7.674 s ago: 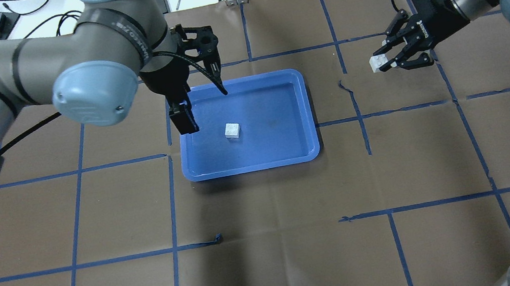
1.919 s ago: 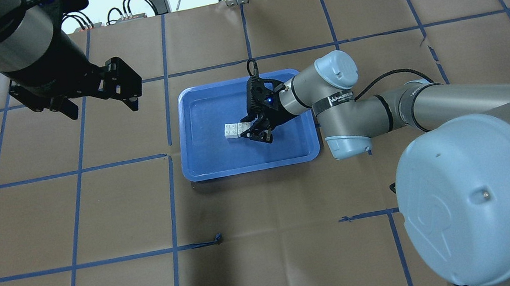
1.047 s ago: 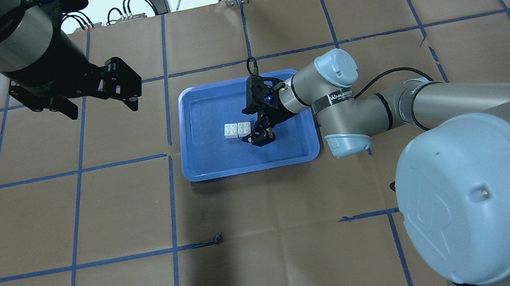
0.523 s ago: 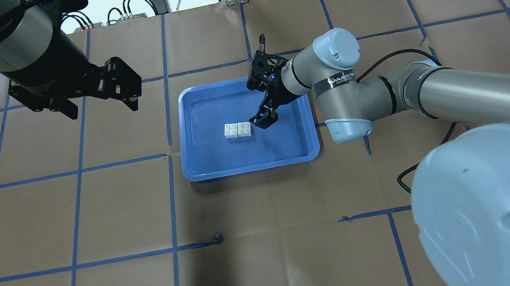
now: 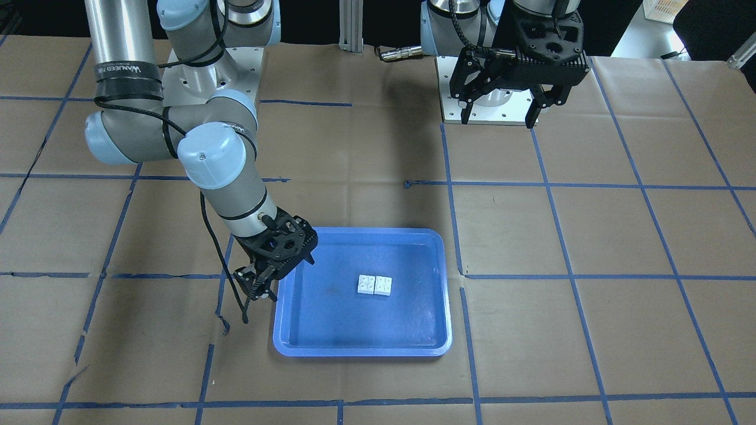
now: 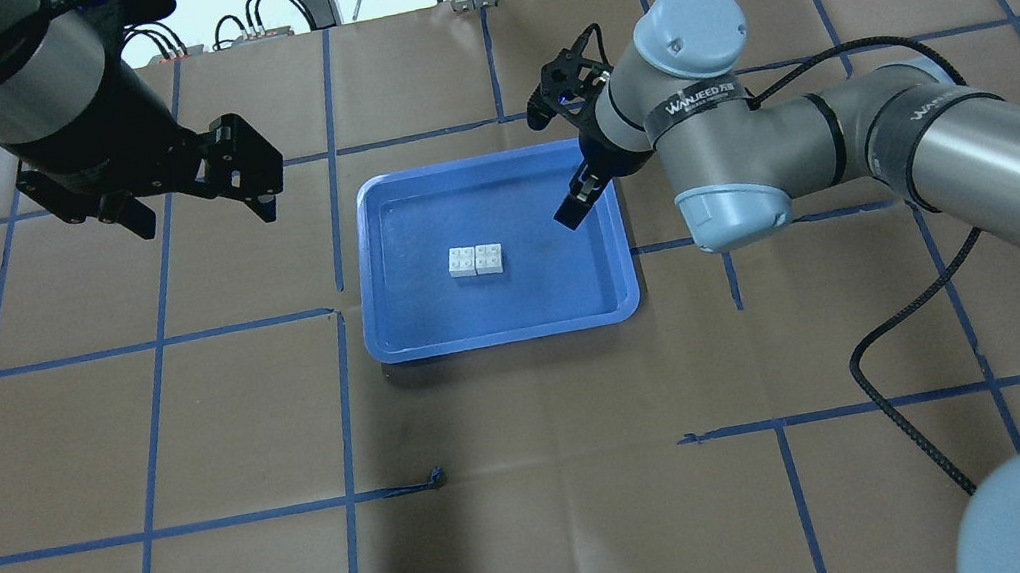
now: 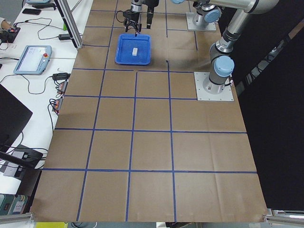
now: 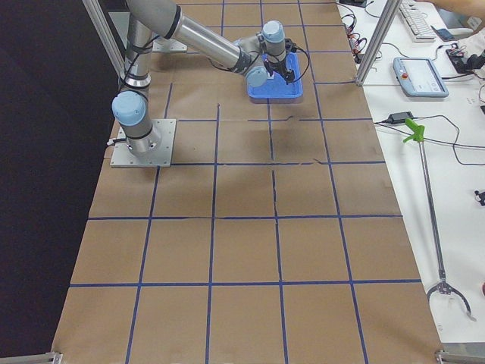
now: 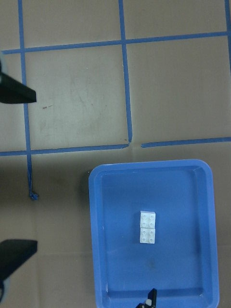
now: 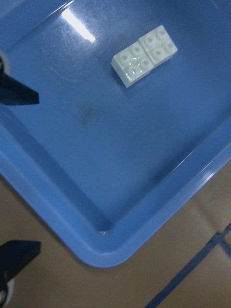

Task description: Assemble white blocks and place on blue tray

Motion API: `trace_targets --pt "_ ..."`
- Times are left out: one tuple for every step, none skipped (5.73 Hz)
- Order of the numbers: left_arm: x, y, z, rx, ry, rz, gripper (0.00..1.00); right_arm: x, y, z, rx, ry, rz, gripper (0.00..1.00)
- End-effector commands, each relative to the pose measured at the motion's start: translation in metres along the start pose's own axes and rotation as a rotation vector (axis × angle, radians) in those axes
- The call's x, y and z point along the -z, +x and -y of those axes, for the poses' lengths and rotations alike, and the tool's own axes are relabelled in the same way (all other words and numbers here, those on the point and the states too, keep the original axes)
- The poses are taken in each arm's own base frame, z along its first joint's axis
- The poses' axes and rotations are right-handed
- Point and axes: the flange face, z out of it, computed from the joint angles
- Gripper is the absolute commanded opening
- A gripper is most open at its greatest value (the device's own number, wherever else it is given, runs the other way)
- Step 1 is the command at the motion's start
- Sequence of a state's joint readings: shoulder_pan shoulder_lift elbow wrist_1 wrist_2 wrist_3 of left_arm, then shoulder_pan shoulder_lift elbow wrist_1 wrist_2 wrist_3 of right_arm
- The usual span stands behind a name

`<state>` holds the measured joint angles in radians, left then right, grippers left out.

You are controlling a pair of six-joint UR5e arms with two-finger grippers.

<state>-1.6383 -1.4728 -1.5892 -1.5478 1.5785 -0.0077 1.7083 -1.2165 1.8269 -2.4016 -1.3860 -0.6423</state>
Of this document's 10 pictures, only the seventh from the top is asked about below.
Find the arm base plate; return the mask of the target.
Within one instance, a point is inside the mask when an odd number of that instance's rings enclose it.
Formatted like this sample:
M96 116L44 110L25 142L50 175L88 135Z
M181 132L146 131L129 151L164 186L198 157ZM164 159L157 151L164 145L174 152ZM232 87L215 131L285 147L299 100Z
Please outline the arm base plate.
M187 29L188 31L204 31L204 32L215 32L215 22L208 23L205 21L202 15L194 12L186 13Z
M209 80L210 72L194 72L194 80L198 101L233 102L232 86L229 78L222 85L213 84Z

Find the person hand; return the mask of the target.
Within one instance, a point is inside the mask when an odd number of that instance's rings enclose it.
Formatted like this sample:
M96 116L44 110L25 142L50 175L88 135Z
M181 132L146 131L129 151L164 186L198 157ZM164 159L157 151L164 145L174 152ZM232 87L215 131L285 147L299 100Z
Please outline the person hand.
M11 24L5 18L0 17L0 28L4 30L11 29Z

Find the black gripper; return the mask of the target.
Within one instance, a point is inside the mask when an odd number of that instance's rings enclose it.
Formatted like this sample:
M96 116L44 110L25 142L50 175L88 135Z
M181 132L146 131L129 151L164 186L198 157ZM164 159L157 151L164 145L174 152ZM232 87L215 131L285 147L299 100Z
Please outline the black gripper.
M145 5L147 5L147 29L151 28L152 20L154 16L154 8L159 5L159 0L146 0Z
M130 9L126 10L123 12L124 16L124 27L125 27L125 32L128 32L129 27L134 28L135 30L135 36L138 35L139 31L142 28L141 23L139 23L139 12L132 11Z

